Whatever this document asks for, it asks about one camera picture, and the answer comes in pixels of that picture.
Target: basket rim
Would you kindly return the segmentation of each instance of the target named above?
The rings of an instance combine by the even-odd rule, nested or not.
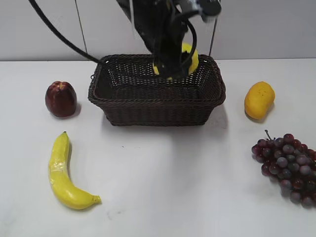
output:
[[[135,59],[137,58],[151,58],[153,56],[151,54],[113,54],[113,55],[108,55],[108,56],[103,57],[101,61],[105,63],[106,61],[115,59],[115,58],[131,58],[131,57],[133,58],[133,61],[135,61]],[[198,106],[198,105],[201,105],[201,103],[204,103],[203,106],[221,105],[226,99],[226,87],[223,82],[222,76],[220,74],[220,69],[218,68],[216,62],[214,61],[212,57],[208,55],[204,55],[204,54],[199,54],[198,58],[199,60],[204,60],[204,61],[207,60],[209,63],[215,64],[216,68],[219,70],[219,73],[217,73],[217,82],[219,84],[218,86],[219,86],[220,91],[216,99],[107,99],[107,98],[101,98],[95,94],[96,86],[100,78],[100,73],[102,69],[102,65],[99,64],[92,76],[93,78],[89,87],[89,94],[88,94],[89,100],[92,103],[107,102],[107,103],[116,104],[116,105],[119,105],[119,104],[126,105],[127,103],[128,104],[136,103],[141,106],[144,106],[145,104],[149,104],[149,103],[151,103],[151,105],[152,103],[156,103],[159,106],[166,105],[166,103],[172,103],[173,106],[175,105],[175,103],[182,106],[192,106],[192,105]]]

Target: banana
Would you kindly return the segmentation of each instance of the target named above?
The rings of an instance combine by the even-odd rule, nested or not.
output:
[[[66,132],[59,135],[54,143],[49,161],[49,179],[57,198],[73,209],[85,209],[101,198],[74,186],[68,176],[67,161],[69,153],[69,137]]]

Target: wicker basket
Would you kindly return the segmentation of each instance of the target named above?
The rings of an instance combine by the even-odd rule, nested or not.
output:
[[[199,55],[198,69],[181,80],[155,76],[151,55],[110,55],[98,65],[88,99],[112,125],[203,125],[225,98],[215,61]]]

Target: apple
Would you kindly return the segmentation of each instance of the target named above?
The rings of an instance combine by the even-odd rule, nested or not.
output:
[[[77,107],[74,88],[66,81],[55,81],[47,89],[45,104],[48,110],[57,117],[73,115]]]

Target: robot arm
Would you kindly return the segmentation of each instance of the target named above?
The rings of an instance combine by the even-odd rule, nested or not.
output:
[[[163,77],[174,79],[188,75],[197,39],[188,19],[200,15],[204,22],[221,12],[217,0],[117,0],[132,21],[130,2],[133,2],[135,29],[154,55],[154,65]],[[191,53],[182,53],[182,41],[190,28],[193,35]]]

